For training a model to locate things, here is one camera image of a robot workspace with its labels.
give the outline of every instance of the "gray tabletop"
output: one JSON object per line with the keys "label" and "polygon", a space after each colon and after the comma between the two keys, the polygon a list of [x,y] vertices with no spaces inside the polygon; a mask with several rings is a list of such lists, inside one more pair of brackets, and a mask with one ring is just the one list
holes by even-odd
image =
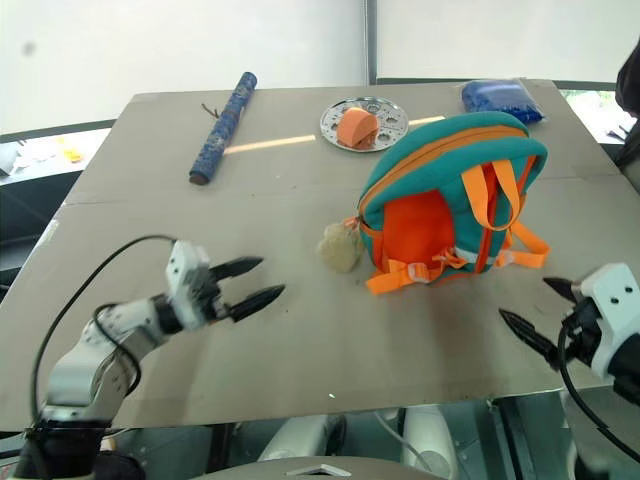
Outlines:
{"label": "gray tabletop", "polygon": [[[530,85],[534,93],[536,85]],[[410,98],[420,98],[424,86],[379,88],[377,93],[403,103],[411,118],[456,108],[444,101],[437,106],[435,96],[414,111]],[[322,139],[236,153],[224,159],[210,186],[197,188],[187,183],[186,171],[210,127],[200,116],[200,101],[217,94],[138,97],[0,306],[0,429],[28,424],[31,363],[55,313],[109,253],[147,233],[201,244],[214,263],[240,255],[265,257],[255,271],[224,283],[228,301],[271,284],[284,282],[287,289],[239,324],[225,321],[180,334],[153,352],[143,361],[142,384],[125,401],[116,425],[206,424],[558,388],[557,374],[513,337],[497,309],[518,311],[553,337],[568,305],[544,286],[544,275],[577,277],[619,260],[640,272],[640,224],[630,221],[640,214],[640,198],[624,177],[612,174],[557,92],[546,82],[539,88],[551,99],[557,96],[547,101],[537,95],[549,120],[536,127],[536,135],[549,137],[543,141],[553,157],[546,178],[533,185],[522,219],[553,248],[545,268],[507,267],[378,297],[363,285],[373,272],[367,258],[351,274],[340,275],[320,264],[314,252],[327,224],[354,213],[373,156],[351,154]],[[359,92],[256,92],[261,95],[246,112],[235,144],[306,135],[313,130],[293,120],[306,118],[308,105],[321,110]],[[251,120],[252,112],[266,111],[270,94],[280,99],[273,111],[288,118],[286,129],[266,116]],[[446,105],[449,111],[443,111]],[[203,120],[194,122],[196,117]],[[174,132],[176,125],[192,123],[197,128]],[[133,135],[129,130],[136,128]],[[561,141],[572,136],[573,141]],[[143,144],[148,148],[137,150]],[[553,154],[554,148],[562,153]],[[54,361],[76,342],[97,305],[166,289],[167,258],[166,245],[149,242],[96,279],[52,339],[41,391]],[[599,383],[580,366],[575,376],[579,385]]]}

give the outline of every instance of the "metal plate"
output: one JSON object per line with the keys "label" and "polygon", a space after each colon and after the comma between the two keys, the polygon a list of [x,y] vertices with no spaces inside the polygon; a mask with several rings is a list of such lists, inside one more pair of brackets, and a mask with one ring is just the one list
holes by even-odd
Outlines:
{"label": "metal plate", "polygon": [[[378,117],[378,136],[368,150],[356,150],[338,143],[338,124],[344,112],[351,107],[362,108]],[[389,148],[404,137],[408,129],[409,119],[404,110],[391,100],[380,97],[345,98],[327,108],[320,118],[320,131],[324,138],[340,148],[359,153],[377,152]]]}

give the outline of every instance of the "backpack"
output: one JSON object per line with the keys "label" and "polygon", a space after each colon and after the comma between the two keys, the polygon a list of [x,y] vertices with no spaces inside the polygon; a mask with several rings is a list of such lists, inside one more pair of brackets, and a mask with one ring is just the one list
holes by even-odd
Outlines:
{"label": "backpack", "polygon": [[[377,267],[368,288],[385,293],[509,263],[541,267],[549,247],[517,220],[546,158],[502,112],[409,133],[380,159],[358,202],[355,223]],[[510,250],[512,234],[529,252]]]}

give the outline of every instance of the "white wall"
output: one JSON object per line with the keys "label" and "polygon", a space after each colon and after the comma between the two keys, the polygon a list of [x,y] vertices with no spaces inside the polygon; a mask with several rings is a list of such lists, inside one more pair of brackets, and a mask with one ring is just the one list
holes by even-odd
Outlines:
{"label": "white wall", "polygon": [[378,0],[378,77],[615,82],[640,0]]}
{"label": "white wall", "polygon": [[363,84],[363,21],[361,0],[0,0],[0,132],[116,118],[135,93],[230,89],[245,70],[262,88]]}

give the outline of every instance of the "orange sponge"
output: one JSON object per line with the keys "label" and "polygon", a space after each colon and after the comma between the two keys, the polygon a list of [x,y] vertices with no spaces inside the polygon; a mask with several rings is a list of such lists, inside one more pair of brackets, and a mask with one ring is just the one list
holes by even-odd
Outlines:
{"label": "orange sponge", "polygon": [[361,108],[352,107],[338,125],[338,142],[357,150],[368,150],[378,135],[378,118]]}

